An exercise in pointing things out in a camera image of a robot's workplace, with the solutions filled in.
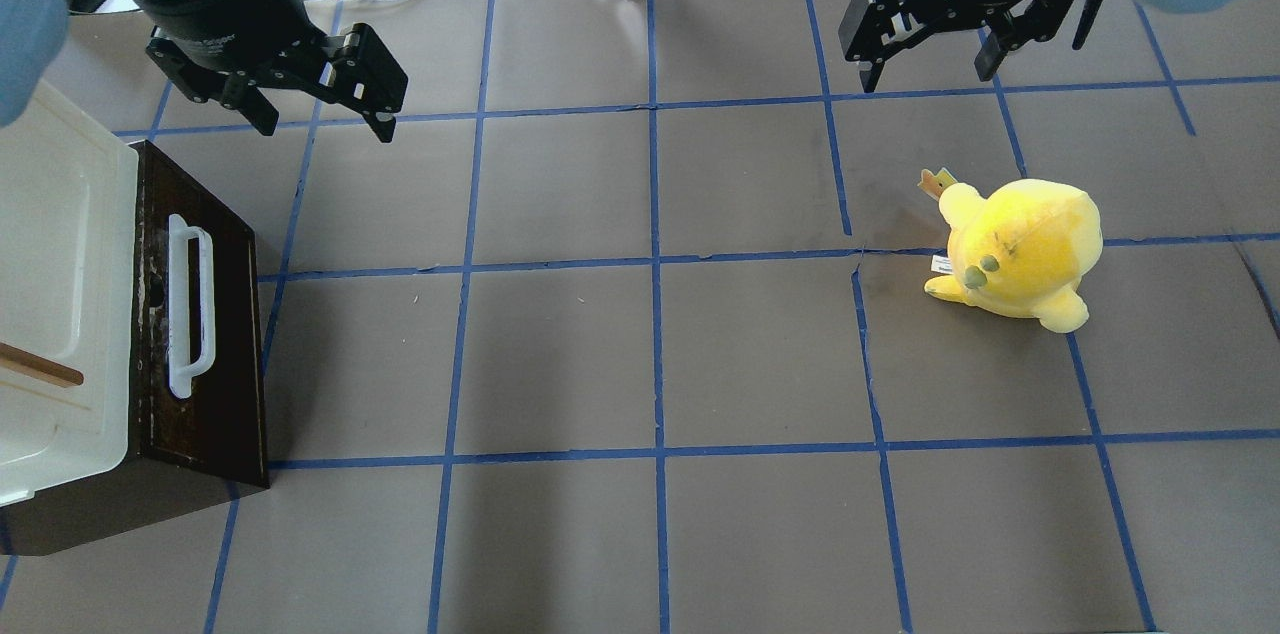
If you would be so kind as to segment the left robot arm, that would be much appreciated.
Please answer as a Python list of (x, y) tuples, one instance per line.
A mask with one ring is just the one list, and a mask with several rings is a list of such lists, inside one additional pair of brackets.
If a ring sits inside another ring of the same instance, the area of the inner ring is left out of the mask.
[[(146, 54), (196, 104), (242, 115), (260, 134), (279, 122), (266, 90), (296, 90), (358, 114), (393, 140), (408, 77), (364, 23), (326, 35), (305, 0), (132, 0), (154, 23)], [(3, 124), (15, 123), (61, 50), (72, 0), (3, 0)]]

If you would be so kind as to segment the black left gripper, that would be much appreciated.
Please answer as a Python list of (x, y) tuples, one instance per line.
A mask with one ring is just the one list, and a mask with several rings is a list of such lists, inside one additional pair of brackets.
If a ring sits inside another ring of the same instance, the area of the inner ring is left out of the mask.
[(366, 23), (329, 36), (303, 0), (146, 0), (147, 56), (191, 102), (215, 102), (261, 136), (279, 111), (269, 90), (301, 92), (357, 113), (390, 143), (410, 78)]

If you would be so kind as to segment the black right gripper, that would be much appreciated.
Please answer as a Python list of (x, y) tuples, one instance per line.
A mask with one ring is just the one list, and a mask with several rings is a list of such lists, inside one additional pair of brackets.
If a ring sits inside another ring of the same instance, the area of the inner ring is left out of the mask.
[(838, 26), (847, 63), (861, 91), (876, 92), (884, 65), (933, 35), (988, 33), (975, 56), (979, 81), (991, 82), (1006, 56), (1028, 42), (1052, 40), (1075, 0), (850, 0)]

